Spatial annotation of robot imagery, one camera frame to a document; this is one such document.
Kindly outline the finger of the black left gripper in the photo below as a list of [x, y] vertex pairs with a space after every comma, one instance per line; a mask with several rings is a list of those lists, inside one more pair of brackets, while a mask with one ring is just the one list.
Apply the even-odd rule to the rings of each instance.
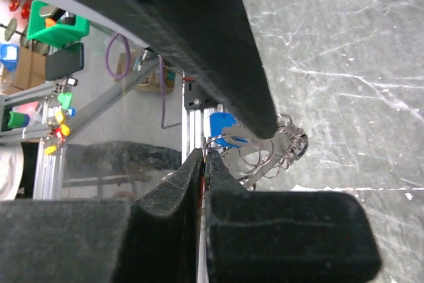
[[274, 102], [242, 0], [41, 1], [153, 49], [257, 137], [276, 133]]

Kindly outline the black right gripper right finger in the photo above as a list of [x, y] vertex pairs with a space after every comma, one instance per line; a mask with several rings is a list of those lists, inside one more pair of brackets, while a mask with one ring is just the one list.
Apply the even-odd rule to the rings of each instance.
[[369, 282], [379, 273], [370, 223], [350, 194], [250, 192], [214, 151], [205, 178], [211, 282]]

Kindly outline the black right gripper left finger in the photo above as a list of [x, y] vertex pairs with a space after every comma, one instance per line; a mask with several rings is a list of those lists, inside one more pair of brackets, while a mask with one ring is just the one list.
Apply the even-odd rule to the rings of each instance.
[[2, 282], [195, 282], [203, 153], [137, 200], [5, 201]]

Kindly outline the green plastic bin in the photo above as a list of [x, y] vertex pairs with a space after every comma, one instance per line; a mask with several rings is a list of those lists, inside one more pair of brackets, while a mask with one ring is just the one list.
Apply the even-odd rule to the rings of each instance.
[[66, 44], [80, 41], [89, 34], [90, 22], [79, 15], [75, 16], [76, 21], [73, 25], [59, 21], [48, 27], [46, 24], [47, 17], [40, 15], [41, 8], [47, 5], [47, 3], [38, 0], [32, 2], [26, 32], [28, 40], [37, 40], [55, 48], [63, 48]]

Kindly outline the black smartphone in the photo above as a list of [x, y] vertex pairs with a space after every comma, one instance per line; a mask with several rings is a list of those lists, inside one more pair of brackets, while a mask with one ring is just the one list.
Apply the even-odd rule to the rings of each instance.
[[84, 45], [82, 42], [67, 46], [46, 57], [46, 81], [59, 80], [84, 69]]

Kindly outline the coloured key tags bunch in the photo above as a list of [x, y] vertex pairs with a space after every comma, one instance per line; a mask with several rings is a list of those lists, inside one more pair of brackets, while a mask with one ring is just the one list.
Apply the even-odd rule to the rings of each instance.
[[76, 115], [76, 110], [72, 107], [72, 101], [73, 94], [71, 92], [59, 93], [57, 95], [59, 106], [53, 108], [53, 118], [48, 123], [50, 131], [47, 134], [47, 139], [52, 139], [52, 141], [45, 146], [45, 155], [56, 154], [70, 135], [71, 128], [67, 124], [67, 121]]

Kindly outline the cardboard box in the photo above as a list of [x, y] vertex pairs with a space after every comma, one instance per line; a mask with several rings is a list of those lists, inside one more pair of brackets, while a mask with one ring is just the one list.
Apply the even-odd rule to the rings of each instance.
[[12, 94], [43, 84], [46, 57], [27, 48], [19, 48], [17, 68], [10, 72], [1, 65], [1, 94]]

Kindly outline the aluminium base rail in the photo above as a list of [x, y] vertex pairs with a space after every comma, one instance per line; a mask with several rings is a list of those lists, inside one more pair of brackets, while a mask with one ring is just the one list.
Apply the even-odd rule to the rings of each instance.
[[183, 73], [182, 79], [182, 162], [195, 148], [211, 137], [210, 116], [224, 112], [226, 108], [217, 102], [191, 76]]

